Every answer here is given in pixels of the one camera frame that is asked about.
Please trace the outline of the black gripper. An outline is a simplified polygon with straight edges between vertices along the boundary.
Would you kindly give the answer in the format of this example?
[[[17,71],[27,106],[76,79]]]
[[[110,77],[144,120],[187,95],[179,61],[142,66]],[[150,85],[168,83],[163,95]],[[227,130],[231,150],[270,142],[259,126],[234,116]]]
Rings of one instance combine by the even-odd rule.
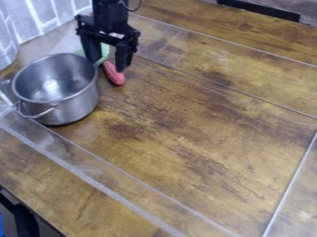
[[[102,44],[115,50],[115,68],[123,72],[138,50],[140,32],[128,25],[128,13],[136,11],[128,0],[92,0],[92,13],[76,15],[76,35],[80,38],[86,58],[96,63],[102,58]]]

